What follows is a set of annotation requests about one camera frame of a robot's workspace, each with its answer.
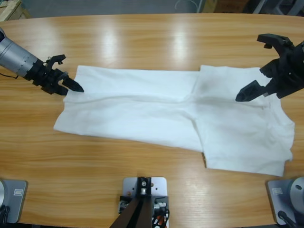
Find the wood grain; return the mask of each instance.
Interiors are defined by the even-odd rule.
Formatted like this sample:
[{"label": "wood grain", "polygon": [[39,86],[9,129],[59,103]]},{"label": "wood grain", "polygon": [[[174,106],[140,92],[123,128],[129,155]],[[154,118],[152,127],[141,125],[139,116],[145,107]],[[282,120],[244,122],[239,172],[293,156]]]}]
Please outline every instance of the wood grain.
[{"label": "wood grain", "polygon": [[[60,66],[193,70],[201,64],[261,67],[276,58],[258,34],[304,39],[304,18],[174,14],[27,19],[0,23],[9,38]],[[141,142],[56,132],[63,97],[0,77],[0,177],[28,181],[21,222],[106,228],[117,217],[124,177],[168,180],[173,228],[273,224],[265,182],[274,176],[209,170],[201,153]],[[304,91],[282,100],[296,123],[284,178],[304,175]]]}]

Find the wrinkled fabric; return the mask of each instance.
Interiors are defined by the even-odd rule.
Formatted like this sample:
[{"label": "wrinkled fabric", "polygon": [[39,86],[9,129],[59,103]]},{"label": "wrinkled fabric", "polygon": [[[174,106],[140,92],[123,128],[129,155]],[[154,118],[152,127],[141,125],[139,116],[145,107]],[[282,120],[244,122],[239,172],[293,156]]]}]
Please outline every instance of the wrinkled fabric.
[{"label": "wrinkled fabric", "polygon": [[199,72],[79,66],[54,129],[204,152],[207,168],[282,176],[294,123],[275,95],[239,103],[239,90],[269,81],[259,68]]}]

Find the box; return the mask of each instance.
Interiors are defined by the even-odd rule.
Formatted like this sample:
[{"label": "box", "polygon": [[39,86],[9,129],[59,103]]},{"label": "box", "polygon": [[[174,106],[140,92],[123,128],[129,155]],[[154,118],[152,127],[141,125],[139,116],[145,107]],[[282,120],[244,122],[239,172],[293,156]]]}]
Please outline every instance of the box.
[{"label": "box", "polygon": [[213,13],[217,3],[218,0],[206,0],[202,13]]},{"label": "box", "polygon": [[249,0],[218,0],[215,13],[242,13]]},{"label": "box", "polygon": [[31,18],[21,5],[21,0],[3,1],[0,4],[0,21]]}]

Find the black mount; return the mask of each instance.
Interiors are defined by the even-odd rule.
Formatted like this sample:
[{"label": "black mount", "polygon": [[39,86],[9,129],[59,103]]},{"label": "black mount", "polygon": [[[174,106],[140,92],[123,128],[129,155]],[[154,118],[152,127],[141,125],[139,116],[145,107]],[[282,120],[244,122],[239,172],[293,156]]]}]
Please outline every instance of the black mount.
[{"label": "black mount", "polygon": [[135,191],[134,198],[120,197],[120,216],[110,228],[165,228],[169,219],[168,204],[164,207],[154,207],[154,204],[165,198],[168,202],[168,197],[151,195],[151,177],[137,178]]},{"label": "black mount", "polygon": [[9,212],[10,212],[9,207],[4,205],[0,207],[0,225],[7,224]]},{"label": "black mount", "polygon": [[83,92],[83,88],[73,79],[69,78],[67,72],[52,69],[56,62],[61,65],[65,58],[65,55],[53,56],[46,61],[45,65],[40,59],[38,59],[24,78],[28,81],[33,80],[34,85],[42,86],[41,89],[49,94],[56,93],[59,95],[67,95],[68,89],[58,84],[61,80],[62,85],[69,89]]},{"label": "black mount", "polygon": [[274,59],[260,69],[271,81],[260,86],[255,80],[240,90],[236,101],[251,101],[258,96],[276,93],[282,98],[304,88],[304,42],[294,46],[288,37],[274,34],[259,35],[257,40],[264,48],[274,47],[280,58]]}]

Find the floor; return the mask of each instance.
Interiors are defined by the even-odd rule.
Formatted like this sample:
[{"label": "floor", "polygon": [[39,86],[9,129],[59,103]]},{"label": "floor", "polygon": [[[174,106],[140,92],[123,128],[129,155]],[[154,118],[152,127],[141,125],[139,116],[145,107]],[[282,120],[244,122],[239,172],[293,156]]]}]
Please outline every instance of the floor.
[{"label": "floor", "polygon": [[200,0],[23,0],[34,18],[98,14],[195,13]]}]

